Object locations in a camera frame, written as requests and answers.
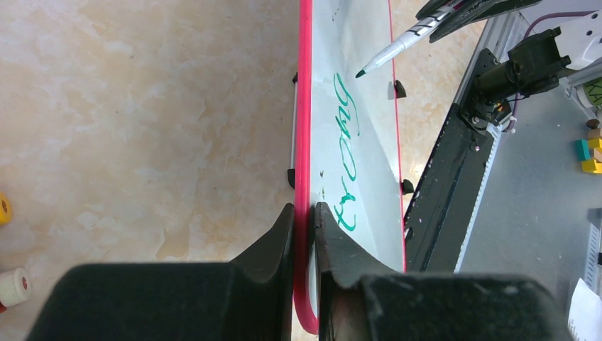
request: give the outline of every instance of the tape roll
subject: tape roll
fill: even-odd
[[[31,281],[23,268],[0,273],[0,303],[12,307],[31,297]]]

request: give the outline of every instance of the marker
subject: marker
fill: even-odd
[[[401,33],[397,39],[395,39],[389,46],[384,48],[381,52],[370,59],[370,62],[364,66],[360,72],[356,75],[356,78],[360,78],[366,73],[380,67],[389,60],[392,60],[396,55],[410,48],[410,46],[416,44],[420,39],[428,36],[434,31],[439,24],[450,14],[457,11],[462,7],[468,0],[451,0],[441,8],[437,9],[433,14],[426,16],[421,21],[404,33]]]

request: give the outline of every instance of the handwritten word strong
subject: handwritten word strong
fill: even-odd
[[[339,225],[342,225],[349,231],[353,231],[356,229],[356,215],[354,214],[353,224],[349,224],[344,217],[345,203],[348,201],[356,201],[356,197],[347,190],[345,179],[351,182],[355,182],[355,180],[357,179],[356,162],[354,160],[354,155],[351,152],[351,133],[349,133],[349,128],[347,126],[347,123],[349,123],[352,120],[351,112],[349,111],[349,105],[353,107],[353,114],[355,116],[356,121],[355,125],[357,125],[357,136],[359,136],[359,121],[354,98],[349,94],[349,92],[345,88],[345,84],[343,84],[343,80],[341,79],[341,75],[339,73],[336,73],[334,74],[334,76],[332,76],[332,83],[334,85],[334,92],[339,98],[339,112],[334,117],[334,119],[336,120],[336,123],[341,129],[341,136],[339,137],[339,148],[341,149],[341,159],[346,172],[346,176],[341,176],[341,183],[343,185],[343,190],[345,191],[345,195],[341,197],[341,202],[339,203],[341,205],[341,210],[339,211],[339,209],[335,205],[334,213],[338,218],[337,222]]]

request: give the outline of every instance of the cable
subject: cable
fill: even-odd
[[[546,14],[545,16],[541,16],[537,19],[535,19],[535,21],[533,21],[533,23],[531,25],[529,25],[529,27],[527,28],[527,32],[525,32],[525,35],[522,37],[522,39],[524,40],[525,38],[527,38],[530,34],[531,31],[533,31],[533,28],[541,23],[544,20],[547,19],[554,19],[554,18],[578,18],[581,16],[588,16],[592,13],[594,13],[596,11],[581,11],[581,12],[558,12],[558,13],[550,13],[550,14]],[[518,102],[517,100],[518,98],[518,93],[514,96],[514,101],[513,102]],[[511,131],[514,128],[514,124],[516,122],[516,110],[518,108],[518,103],[514,104],[514,109],[512,110],[512,116],[515,119],[511,119],[509,125],[506,127],[506,129],[503,130],[503,132],[508,133],[509,131]]]

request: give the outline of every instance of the beige marble surface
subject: beige marble surface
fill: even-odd
[[[422,1],[393,1],[395,33]],[[292,202],[286,183],[297,1],[0,4],[0,270],[30,301],[21,340],[76,264],[228,260]],[[398,58],[403,174],[416,183],[482,25]],[[304,334],[294,320],[295,338]]]

